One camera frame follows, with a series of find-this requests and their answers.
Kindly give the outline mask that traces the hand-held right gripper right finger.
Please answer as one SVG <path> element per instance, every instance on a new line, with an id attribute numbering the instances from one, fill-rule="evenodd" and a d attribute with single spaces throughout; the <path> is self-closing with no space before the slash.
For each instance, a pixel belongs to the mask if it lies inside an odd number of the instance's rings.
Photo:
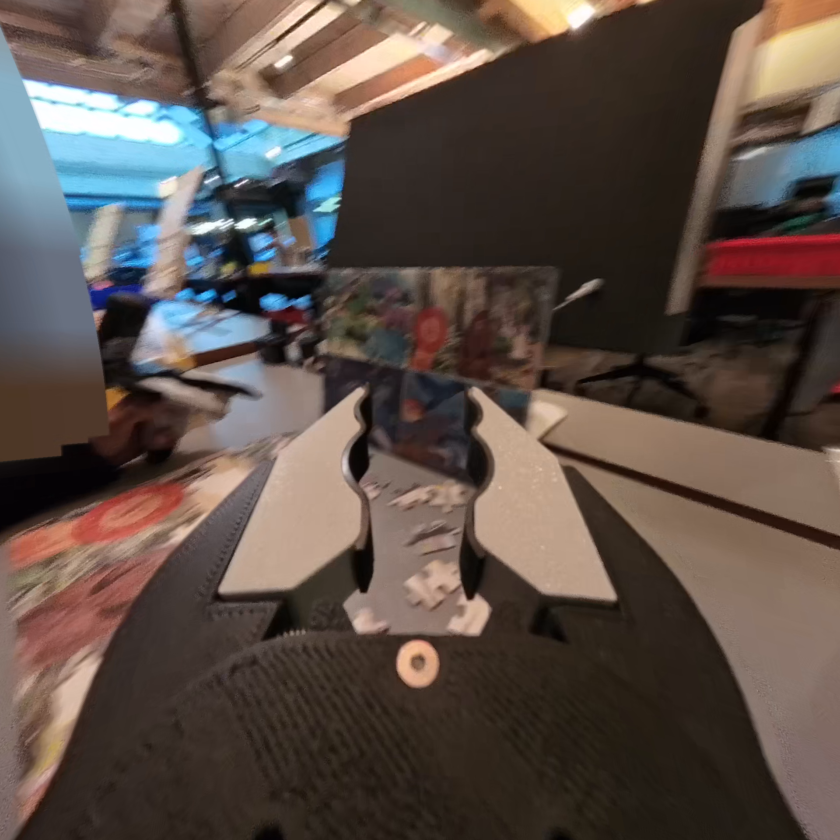
<path id="1" fill-rule="evenodd" d="M 557 458 L 486 393 L 465 394 L 469 499 L 459 550 L 464 595 L 495 567 L 539 604 L 612 607 L 617 593 Z"/>

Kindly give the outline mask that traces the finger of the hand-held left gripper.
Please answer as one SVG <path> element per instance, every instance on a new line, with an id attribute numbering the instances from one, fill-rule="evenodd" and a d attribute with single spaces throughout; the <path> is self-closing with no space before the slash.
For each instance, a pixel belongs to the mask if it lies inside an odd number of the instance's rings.
<path id="1" fill-rule="evenodd" d="M 138 391 L 156 394 L 168 403 L 204 415 L 226 415 L 227 399 L 214 391 L 183 380 L 140 380 Z"/>
<path id="2" fill-rule="evenodd" d="M 203 373 L 201 371 L 183 371 L 173 373 L 177 381 L 218 396 L 226 395 L 227 398 L 241 396 L 249 400 L 261 399 L 261 391 L 244 383 L 226 380 L 215 374 Z"/>

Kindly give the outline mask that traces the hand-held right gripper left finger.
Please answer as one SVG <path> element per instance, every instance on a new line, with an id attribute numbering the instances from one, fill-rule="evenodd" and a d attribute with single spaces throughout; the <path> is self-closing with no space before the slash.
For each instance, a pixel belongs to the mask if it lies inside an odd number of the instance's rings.
<path id="1" fill-rule="evenodd" d="M 311 611 L 368 591 L 373 531 L 361 479 L 371 427 L 362 385 L 280 451 L 219 583 L 222 601 L 277 598 Z"/>

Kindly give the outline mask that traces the puzzle pieces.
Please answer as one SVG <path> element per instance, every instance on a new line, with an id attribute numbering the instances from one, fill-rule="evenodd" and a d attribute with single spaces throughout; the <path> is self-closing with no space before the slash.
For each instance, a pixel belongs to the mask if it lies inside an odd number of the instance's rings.
<path id="1" fill-rule="evenodd" d="M 344 604 L 360 635 L 477 637 L 491 607 L 464 594 L 459 572 L 469 488 L 454 479 L 408 484 L 383 475 L 362 485 L 371 503 L 374 572 Z"/>

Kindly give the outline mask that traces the animal jigsaw puzzle board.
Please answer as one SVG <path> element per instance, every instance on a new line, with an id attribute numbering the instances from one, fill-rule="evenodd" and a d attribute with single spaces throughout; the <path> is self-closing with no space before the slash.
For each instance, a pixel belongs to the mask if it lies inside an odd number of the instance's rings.
<path id="1" fill-rule="evenodd" d="M 14 621 L 17 824 L 67 748 L 111 637 L 153 574 L 294 434 L 227 448 L 19 530 L 3 543 Z"/>

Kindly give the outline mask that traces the person's left hand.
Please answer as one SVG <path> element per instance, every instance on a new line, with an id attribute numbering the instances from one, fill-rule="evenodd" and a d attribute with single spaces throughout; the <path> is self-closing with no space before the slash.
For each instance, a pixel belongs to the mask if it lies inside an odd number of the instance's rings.
<path id="1" fill-rule="evenodd" d="M 172 427 L 157 423 L 159 403 L 125 396 L 108 409 L 108 435 L 96 443 L 99 454 L 115 466 L 141 457 L 153 460 L 175 451 L 179 437 Z"/>

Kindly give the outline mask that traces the small cardboard sign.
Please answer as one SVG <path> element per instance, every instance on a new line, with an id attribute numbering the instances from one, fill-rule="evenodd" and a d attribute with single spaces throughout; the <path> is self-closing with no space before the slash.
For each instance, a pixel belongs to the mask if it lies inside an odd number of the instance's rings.
<path id="1" fill-rule="evenodd" d="M 124 204 L 112 203 L 100 206 L 93 215 L 86 242 L 81 250 L 82 270 L 90 287 L 105 281 L 109 276 L 112 252 L 124 211 Z"/>

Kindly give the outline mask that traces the tall cardboard sign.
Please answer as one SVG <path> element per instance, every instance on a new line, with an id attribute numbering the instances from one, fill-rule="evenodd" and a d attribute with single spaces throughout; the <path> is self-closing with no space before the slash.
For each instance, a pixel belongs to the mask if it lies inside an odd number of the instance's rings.
<path id="1" fill-rule="evenodd" d="M 186 229 L 187 217 L 205 170 L 197 166 L 174 179 L 158 217 L 155 257 L 143 284 L 144 294 L 156 300 L 173 299 L 186 279 L 185 250 L 191 235 Z"/>

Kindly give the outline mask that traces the white display board stand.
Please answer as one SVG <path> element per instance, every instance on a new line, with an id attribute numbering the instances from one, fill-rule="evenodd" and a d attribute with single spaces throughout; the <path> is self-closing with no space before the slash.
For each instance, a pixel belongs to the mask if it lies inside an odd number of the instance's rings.
<path id="1" fill-rule="evenodd" d="M 567 416 L 568 412 L 563 406 L 534 396 L 529 401 L 523 425 L 528 434 L 543 441 Z"/>

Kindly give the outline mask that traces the black slanted pole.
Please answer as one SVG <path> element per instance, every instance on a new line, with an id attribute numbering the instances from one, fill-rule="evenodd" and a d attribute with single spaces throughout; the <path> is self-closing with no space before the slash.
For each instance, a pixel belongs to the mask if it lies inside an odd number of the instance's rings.
<path id="1" fill-rule="evenodd" d="M 169 1 L 167 5 L 178 45 L 182 52 L 182 62 L 190 86 L 189 93 L 202 114 L 204 127 L 210 138 L 209 150 L 215 165 L 215 170 L 218 173 L 220 182 L 225 183 L 228 170 L 224 162 L 224 157 L 217 147 L 217 131 L 211 120 L 211 110 L 214 105 L 208 95 L 207 84 L 198 65 L 193 37 L 186 17 L 185 3 L 183 1 Z"/>

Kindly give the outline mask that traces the red cloth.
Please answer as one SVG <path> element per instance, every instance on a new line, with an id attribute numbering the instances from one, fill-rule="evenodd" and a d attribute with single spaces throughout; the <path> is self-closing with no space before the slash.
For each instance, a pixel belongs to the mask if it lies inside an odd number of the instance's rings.
<path id="1" fill-rule="evenodd" d="M 838 277 L 839 234 L 735 238 L 706 247 L 708 278 Z"/>

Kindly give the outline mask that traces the black partition panel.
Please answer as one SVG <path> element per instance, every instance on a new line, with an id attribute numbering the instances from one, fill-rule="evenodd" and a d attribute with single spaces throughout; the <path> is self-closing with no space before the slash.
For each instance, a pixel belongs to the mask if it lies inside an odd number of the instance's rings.
<path id="1" fill-rule="evenodd" d="M 551 342 L 676 351 L 763 2 L 635 5 L 351 123 L 332 269 L 550 267 Z"/>

